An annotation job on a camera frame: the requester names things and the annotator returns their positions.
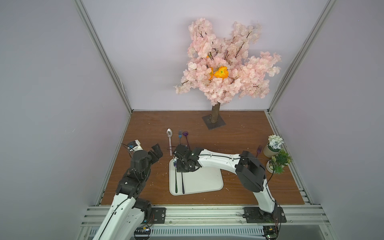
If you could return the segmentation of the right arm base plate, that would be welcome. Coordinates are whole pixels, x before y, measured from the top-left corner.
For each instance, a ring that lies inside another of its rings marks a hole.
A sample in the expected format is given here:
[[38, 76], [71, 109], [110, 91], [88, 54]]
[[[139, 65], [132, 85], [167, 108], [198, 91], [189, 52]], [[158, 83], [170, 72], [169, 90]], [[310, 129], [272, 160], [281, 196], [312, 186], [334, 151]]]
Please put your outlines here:
[[275, 207], [272, 213], [262, 211], [259, 207], [245, 207], [243, 218], [247, 223], [274, 224], [286, 223], [286, 215], [282, 207]]

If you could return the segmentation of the purple spoon thin handle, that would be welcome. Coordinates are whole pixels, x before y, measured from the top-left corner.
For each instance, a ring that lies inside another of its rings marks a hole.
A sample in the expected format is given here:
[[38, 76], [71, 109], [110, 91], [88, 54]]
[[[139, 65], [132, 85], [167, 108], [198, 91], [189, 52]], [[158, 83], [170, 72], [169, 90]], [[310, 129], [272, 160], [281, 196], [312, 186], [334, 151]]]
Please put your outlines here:
[[189, 133], [187, 131], [183, 132], [183, 136], [186, 138], [186, 141], [187, 141], [187, 147], [188, 149], [190, 149], [190, 143], [189, 143], [189, 140], [188, 140], [188, 135]]

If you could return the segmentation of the dark purple spoon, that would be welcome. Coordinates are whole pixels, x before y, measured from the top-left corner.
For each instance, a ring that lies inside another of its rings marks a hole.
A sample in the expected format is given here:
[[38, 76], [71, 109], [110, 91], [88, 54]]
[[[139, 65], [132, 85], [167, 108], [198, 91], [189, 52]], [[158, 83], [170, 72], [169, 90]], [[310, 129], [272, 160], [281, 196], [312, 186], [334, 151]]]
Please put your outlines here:
[[182, 193], [185, 194], [185, 186], [184, 186], [184, 176], [183, 176], [183, 173], [181, 173], [181, 178], [182, 178]]

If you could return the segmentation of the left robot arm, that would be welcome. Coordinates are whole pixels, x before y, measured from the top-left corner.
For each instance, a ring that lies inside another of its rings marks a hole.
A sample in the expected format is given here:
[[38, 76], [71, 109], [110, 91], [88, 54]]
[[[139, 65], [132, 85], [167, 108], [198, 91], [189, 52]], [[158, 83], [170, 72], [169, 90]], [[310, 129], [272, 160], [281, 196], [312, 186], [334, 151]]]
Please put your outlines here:
[[129, 240], [136, 229], [153, 217], [150, 201], [139, 196], [151, 174], [151, 166], [163, 156], [159, 144], [150, 151], [141, 147], [139, 140], [123, 144], [131, 154], [130, 168], [119, 181], [111, 207], [99, 227], [94, 240]]

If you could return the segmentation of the dark purple fork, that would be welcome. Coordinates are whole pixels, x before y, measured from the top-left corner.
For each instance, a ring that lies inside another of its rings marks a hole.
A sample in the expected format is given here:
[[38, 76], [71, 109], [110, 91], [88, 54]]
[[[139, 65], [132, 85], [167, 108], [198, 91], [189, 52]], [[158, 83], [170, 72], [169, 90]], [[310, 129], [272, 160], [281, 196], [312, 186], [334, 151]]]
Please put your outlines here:
[[256, 154], [256, 158], [259, 157], [260, 153], [262, 152], [263, 150], [263, 146], [262, 145], [259, 145], [259, 147], [257, 148], [257, 154]]

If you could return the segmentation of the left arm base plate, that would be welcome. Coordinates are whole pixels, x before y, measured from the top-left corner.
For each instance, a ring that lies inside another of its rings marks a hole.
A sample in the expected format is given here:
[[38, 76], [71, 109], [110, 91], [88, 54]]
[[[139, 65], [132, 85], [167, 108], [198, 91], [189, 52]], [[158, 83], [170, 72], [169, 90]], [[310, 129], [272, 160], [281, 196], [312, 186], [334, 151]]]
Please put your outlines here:
[[144, 211], [145, 218], [142, 224], [164, 224], [166, 218], [166, 208], [154, 207]]

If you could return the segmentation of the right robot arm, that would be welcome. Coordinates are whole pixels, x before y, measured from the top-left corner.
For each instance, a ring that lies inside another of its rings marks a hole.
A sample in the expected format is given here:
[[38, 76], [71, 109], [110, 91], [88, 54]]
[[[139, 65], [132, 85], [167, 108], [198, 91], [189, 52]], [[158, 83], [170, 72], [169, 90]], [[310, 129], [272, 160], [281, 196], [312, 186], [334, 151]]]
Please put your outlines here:
[[258, 202], [259, 212], [247, 214], [261, 221], [280, 220], [282, 217], [278, 204], [272, 197], [266, 177], [266, 169], [258, 158], [248, 151], [241, 154], [223, 154], [203, 148], [188, 149], [178, 145], [173, 152], [179, 173], [191, 173], [204, 167], [216, 168], [238, 176], [247, 190], [253, 192]]

